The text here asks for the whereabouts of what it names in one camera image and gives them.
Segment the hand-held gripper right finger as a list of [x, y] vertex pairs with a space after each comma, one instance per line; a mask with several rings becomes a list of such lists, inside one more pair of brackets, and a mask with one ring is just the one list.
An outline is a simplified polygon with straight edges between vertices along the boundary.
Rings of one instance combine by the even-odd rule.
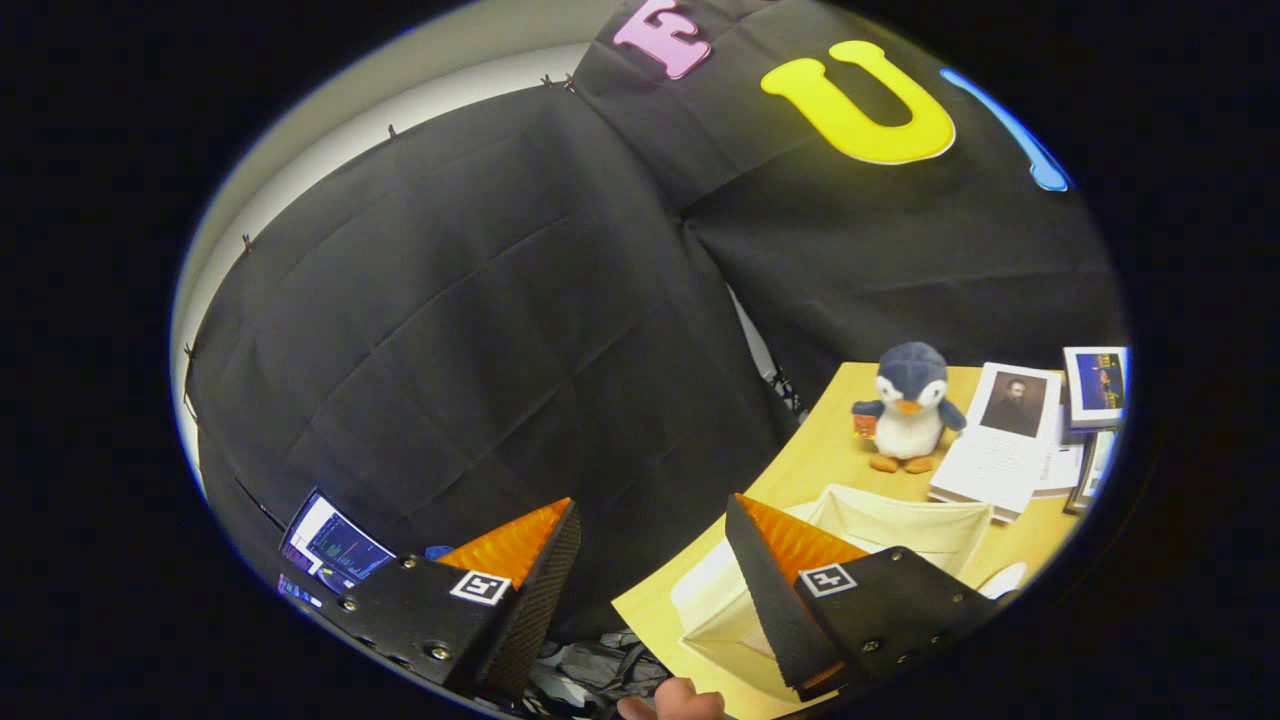
[[1001, 610], [908, 547], [868, 552], [745, 495], [730, 496], [724, 533], [783, 683], [803, 701], [878, 687]]

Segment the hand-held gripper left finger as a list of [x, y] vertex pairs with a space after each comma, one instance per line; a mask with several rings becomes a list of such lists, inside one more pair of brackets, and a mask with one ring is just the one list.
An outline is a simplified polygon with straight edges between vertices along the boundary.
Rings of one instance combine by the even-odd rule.
[[518, 701], [581, 536], [575, 501], [561, 498], [439, 559], [372, 562], [315, 615], [433, 691]]

